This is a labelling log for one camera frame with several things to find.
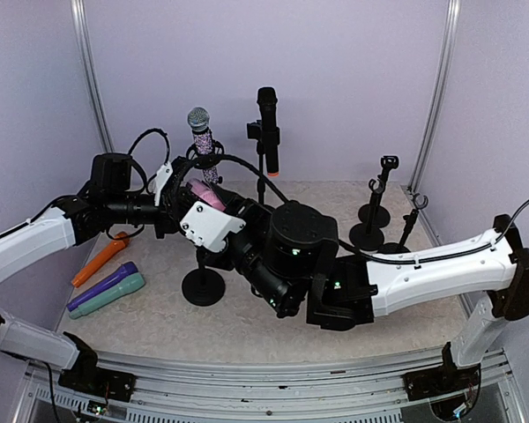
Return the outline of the pink microphone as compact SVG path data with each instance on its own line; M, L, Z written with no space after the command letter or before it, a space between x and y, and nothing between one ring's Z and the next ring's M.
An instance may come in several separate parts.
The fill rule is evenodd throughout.
M187 182L186 186L190 192L200 201L210 205L212 208L218 211L223 212L226 210L226 206L220 200L216 192L206 182L192 178Z

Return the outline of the orange microphone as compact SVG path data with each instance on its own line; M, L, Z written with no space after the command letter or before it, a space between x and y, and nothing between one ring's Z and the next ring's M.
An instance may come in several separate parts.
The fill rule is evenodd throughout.
M115 236L102 251L94 256L73 278L71 284L75 288L82 286L90 277L100 270L108 261L117 253L127 248L130 243L130 237L126 232L120 232Z

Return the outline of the purple microphone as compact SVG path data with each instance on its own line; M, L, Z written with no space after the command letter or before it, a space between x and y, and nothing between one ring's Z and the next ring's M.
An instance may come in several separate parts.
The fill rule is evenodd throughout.
M100 293L103 293L112 286L117 285L124 278L134 273L138 273L138 268L133 262L126 262L122 264L113 273L106 276L102 281L98 282L96 285L92 286L91 288L87 289L86 291L75 297L73 300L71 300L66 306L67 309L69 311L73 311L81 304L89 301Z

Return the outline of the teal microphone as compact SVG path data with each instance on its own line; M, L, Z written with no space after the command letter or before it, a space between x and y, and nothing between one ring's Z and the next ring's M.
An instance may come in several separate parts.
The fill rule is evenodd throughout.
M145 280L139 272L130 274L119 282L100 288L90 288L78 297L78 304L71 307L69 318L76 320L119 300L123 296L135 293L145 285Z

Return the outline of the black round-base stand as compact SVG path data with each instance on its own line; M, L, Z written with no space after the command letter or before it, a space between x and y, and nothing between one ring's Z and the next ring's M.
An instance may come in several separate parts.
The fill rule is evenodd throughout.
M391 170L395 170L399 167L399 157L396 155L384 155L380 159L380 165L382 170L381 173L376 177L376 179L380 179L385 183L385 192ZM374 219L374 225L380 228L388 226L391 221L390 213L386 208L381 205L383 194L377 200L377 212ZM361 223L365 222L367 219L368 208L369 203L363 205L358 211L358 218Z

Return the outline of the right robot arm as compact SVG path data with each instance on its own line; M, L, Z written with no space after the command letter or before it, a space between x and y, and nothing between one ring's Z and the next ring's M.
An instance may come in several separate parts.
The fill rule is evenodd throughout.
M442 362L406 375L418 389L443 391L470 382L487 349L510 322L529 316L529 248L514 219L469 240L403 254L367 254L339 238L337 221L290 199L278 207L212 184L204 200L183 185L192 168L225 160L222 154L173 161L164 205L197 249L199 270L183 282L184 295L201 302L208 271L237 271L280 318L306 308L306 320L326 330L350 330L402 308L452 295L482 292L464 329L445 344Z

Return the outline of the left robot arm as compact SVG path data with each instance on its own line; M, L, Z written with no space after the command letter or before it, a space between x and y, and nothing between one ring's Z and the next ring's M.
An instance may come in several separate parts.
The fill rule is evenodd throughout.
M63 130L0 140L0 233L33 216L50 199L76 192L100 150L94 130ZM132 242L145 288L89 316L72 321L64 304L71 278L96 244L40 260L0 285L0 306L47 329L62 326L103 352L187 360L185 314L191 309L178 292L194 263L194 248L178 235L155 240L150 233Z

